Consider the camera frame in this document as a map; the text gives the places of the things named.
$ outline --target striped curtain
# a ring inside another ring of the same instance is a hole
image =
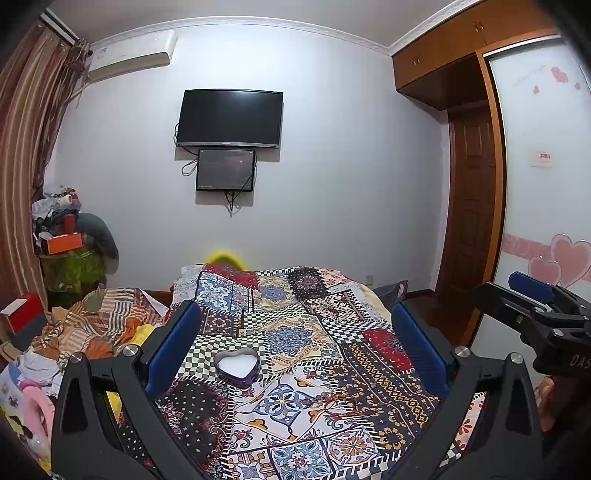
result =
[[[41,196],[87,48],[85,41],[70,48],[38,23],[0,73],[0,308],[25,291],[47,304],[33,251],[31,203]]]

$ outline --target crown molding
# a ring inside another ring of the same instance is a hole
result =
[[[388,55],[394,55],[396,52],[399,52],[404,47],[406,47],[409,43],[415,41],[418,37],[424,35],[432,28],[438,26],[440,23],[445,22],[445,20],[448,18],[463,12],[472,5],[480,3],[481,1],[483,0],[454,0],[448,6],[443,7],[439,12],[434,13],[424,22],[419,23],[416,27],[390,45],[388,48]]]
[[[182,18],[179,20],[171,20],[168,22],[161,22],[152,25],[146,25],[144,27],[134,28],[126,32],[117,33],[110,37],[104,38],[94,42],[90,48],[92,50],[98,50],[104,48],[107,45],[111,45],[117,41],[126,40],[128,38],[137,37],[138,35],[144,35],[146,33],[153,33],[162,30],[174,30],[177,28],[185,27],[199,27],[201,25],[262,25],[265,27],[279,27],[279,28],[290,28],[292,30],[302,30],[305,32],[316,33],[319,35],[326,35],[328,37],[338,38],[345,40],[362,47],[370,48],[371,50],[377,51],[384,55],[388,55],[388,47],[367,40],[366,38],[358,37],[351,33],[342,32],[341,30],[335,30],[334,28],[321,27],[320,25],[314,25],[305,22],[297,22],[295,20],[282,20],[280,18],[267,18],[267,17],[196,17],[196,18]]]

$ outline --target heart sticker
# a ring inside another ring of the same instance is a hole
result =
[[[591,244],[585,240],[573,244],[568,236],[559,233],[550,243],[550,258],[560,264],[560,284],[568,287],[583,278],[591,268]]]
[[[530,277],[545,281],[551,285],[559,283],[562,276],[562,269],[558,262],[548,261],[539,256],[530,258],[527,264],[527,272]]]

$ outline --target pile of clothes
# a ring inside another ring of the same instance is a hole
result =
[[[63,370],[73,352],[89,359],[117,355],[141,345],[166,320],[168,308],[138,288],[102,288],[71,309],[53,309],[31,346],[0,373],[0,410],[24,447],[51,471],[51,428]],[[109,393],[115,417],[121,401]]]
[[[42,239],[66,233],[67,220],[73,217],[74,231],[82,234],[82,243],[96,247],[108,258],[118,258],[119,251],[106,223],[96,215],[81,212],[82,203],[75,189],[61,187],[44,191],[45,198],[31,206],[33,232],[38,253],[42,251]]]
[[[80,211],[75,189],[61,187],[44,195],[31,207],[35,253],[41,260],[49,306],[68,308],[106,283],[105,274],[116,270],[119,251],[106,223]],[[50,242],[62,235],[59,240],[66,239],[67,246],[51,249]]]

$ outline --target metal screw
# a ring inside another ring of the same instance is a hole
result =
[[[131,345],[125,345],[125,347],[123,348],[123,354],[125,356],[134,356],[136,353],[138,353],[138,350],[139,347],[132,343]]]
[[[77,364],[83,358],[84,354],[82,352],[74,352],[70,355],[70,362],[72,362],[73,364]]]
[[[510,354],[509,358],[511,359],[511,361],[514,364],[522,364],[523,363],[523,357],[520,354],[518,354],[517,352],[513,352],[512,354]]]
[[[470,356],[470,349],[467,346],[457,346],[453,351],[457,356],[461,356],[462,358]]]

